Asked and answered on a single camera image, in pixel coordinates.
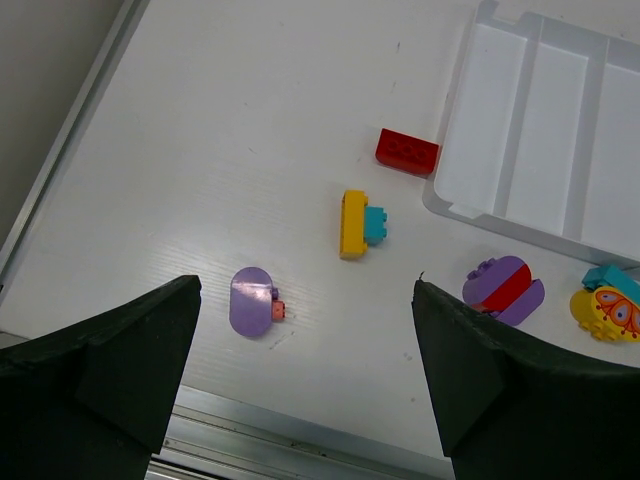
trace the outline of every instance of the white plastic tray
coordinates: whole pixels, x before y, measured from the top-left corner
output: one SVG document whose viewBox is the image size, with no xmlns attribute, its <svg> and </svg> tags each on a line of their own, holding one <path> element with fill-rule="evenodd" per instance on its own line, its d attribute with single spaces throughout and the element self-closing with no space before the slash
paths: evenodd
<svg viewBox="0 0 640 480">
<path fill-rule="evenodd" d="M 640 260 L 640 46 L 480 5 L 432 211 L 584 260 Z"/>
</svg>

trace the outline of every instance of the gray wall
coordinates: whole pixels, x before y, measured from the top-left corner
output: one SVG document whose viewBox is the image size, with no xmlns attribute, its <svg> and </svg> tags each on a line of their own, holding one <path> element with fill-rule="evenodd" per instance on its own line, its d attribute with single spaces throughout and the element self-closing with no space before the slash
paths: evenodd
<svg viewBox="0 0 640 480">
<path fill-rule="evenodd" d="M 122 0 L 0 0 L 0 247 Z"/>
</svg>

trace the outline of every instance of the red lego brick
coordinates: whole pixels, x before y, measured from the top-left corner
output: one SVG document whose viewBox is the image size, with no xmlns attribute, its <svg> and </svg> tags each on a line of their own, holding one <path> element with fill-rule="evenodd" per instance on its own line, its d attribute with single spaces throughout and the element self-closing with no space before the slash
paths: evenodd
<svg viewBox="0 0 640 480">
<path fill-rule="evenodd" d="M 429 175 L 436 166 L 438 145 L 382 129 L 376 158 L 383 165 L 414 175 Z"/>
<path fill-rule="evenodd" d="M 489 295 L 482 307 L 487 312 L 502 312 L 515 302 L 520 295 L 527 291 L 532 282 L 531 270 L 528 265 L 520 267 L 506 282 Z"/>
</svg>

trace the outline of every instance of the white table surface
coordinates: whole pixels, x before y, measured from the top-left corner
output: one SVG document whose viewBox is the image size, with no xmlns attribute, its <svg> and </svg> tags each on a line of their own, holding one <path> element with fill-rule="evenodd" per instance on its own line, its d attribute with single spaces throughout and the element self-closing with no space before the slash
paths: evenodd
<svg viewBox="0 0 640 480">
<path fill-rule="evenodd" d="M 640 42 L 632 0 L 507 3 Z M 435 139 L 475 4 L 151 0 L 54 178 L 0 328 L 37 337 L 195 273 L 186 385 L 440 459 L 410 308 L 422 271 L 459 296 L 481 260 L 521 256 L 547 290 L 522 330 L 640 366 L 637 345 L 597 343 L 571 318 L 587 264 L 438 217 L 424 180 L 374 159 L 381 127 Z M 347 188 L 389 215 L 358 262 L 338 258 Z M 249 265 L 287 304 L 257 340 L 228 322 Z"/>
</svg>

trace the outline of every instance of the yellow lego piece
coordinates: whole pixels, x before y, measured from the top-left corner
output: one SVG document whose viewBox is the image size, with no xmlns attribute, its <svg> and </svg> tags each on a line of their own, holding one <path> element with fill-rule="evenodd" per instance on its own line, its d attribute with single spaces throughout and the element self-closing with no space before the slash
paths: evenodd
<svg viewBox="0 0 640 480">
<path fill-rule="evenodd" d="M 569 308 L 580 328 L 596 340 L 640 342 L 640 309 L 616 288 L 580 290 Z"/>
<path fill-rule="evenodd" d="M 367 251 L 364 241 L 364 209 L 369 199 L 361 190 L 347 190 L 342 197 L 340 258 L 353 260 Z"/>
</svg>

